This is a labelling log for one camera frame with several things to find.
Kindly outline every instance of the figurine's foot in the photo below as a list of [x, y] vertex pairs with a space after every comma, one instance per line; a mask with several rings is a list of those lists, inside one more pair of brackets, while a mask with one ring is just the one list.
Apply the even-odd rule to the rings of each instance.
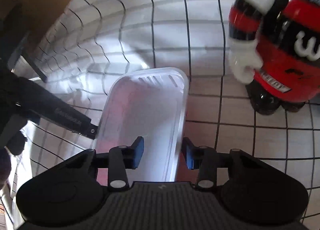
[[245, 87], [252, 108], [256, 112], [262, 115], [271, 115], [279, 108], [281, 101], [268, 93], [257, 81], [253, 80]]
[[304, 107], [305, 102], [281, 102], [281, 106], [283, 109], [288, 112], [298, 112], [302, 107]]

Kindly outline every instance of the figurine's hand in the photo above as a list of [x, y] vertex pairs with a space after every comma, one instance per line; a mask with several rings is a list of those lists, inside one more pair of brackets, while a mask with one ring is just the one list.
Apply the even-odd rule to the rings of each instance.
[[263, 61], [255, 50], [230, 50], [229, 65], [237, 80], [249, 84], [253, 81], [255, 69], [259, 70]]

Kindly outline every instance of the tiled surface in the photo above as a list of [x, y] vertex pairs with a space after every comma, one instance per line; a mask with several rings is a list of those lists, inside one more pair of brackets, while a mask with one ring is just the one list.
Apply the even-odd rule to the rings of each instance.
[[[218, 0], [186, 0], [189, 30], [184, 0], [153, 0], [154, 8], [151, 0], [88, 1], [100, 10], [101, 19], [84, 0], [72, 0], [68, 7], [84, 27], [66, 9], [61, 22], [48, 32], [50, 43], [44, 38], [39, 44], [49, 56], [35, 50], [42, 61], [36, 64], [48, 75], [44, 86], [50, 92], [98, 125], [110, 87], [120, 75], [152, 67], [180, 68], [192, 79], [185, 136], [195, 145], [216, 147], [223, 153], [240, 148], [296, 178], [310, 193], [303, 223], [319, 230], [320, 215], [314, 215], [320, 213], [319, 98], [298, 113], [286, 114], [279, 108], [271, 116], [255, 114], [245, 86], [229, 75], [228, 40], [223, 37]], [[226, 37], [233, 1], [220, 0]], [[23, 155], [30, 170], [21, 163], [18, 182], [94, 147], [92, 140], [44, 120], [37, 127], [28, 123], [23, 130], [29, 140]], [[179, 163], [177, 180], [194, 181], [196, 176], [197, 171]], [[227, 179], [226, 169], [219, 169], [218, 184]]]

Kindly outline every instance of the white plastic tray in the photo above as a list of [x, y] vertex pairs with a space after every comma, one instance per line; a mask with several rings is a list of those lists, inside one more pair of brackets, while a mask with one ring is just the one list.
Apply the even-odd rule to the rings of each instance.
[[[133, 181], [174, 181], [186, 115], [188, 78], [166, 67], [125, 74], [110, 89], [96, 141], [97, 153], [131, 145], [143, 136], [145, 147], [139, 167], [127, 169]], [[107, 184], [107, 170], [98, 182]]]

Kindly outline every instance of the toy figure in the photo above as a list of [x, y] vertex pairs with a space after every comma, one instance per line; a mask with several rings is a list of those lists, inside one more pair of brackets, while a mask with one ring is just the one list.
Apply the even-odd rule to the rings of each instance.
[[231, 70], [258, 113], [297, 112], [320, 92], [320, 0], [236, 0]]

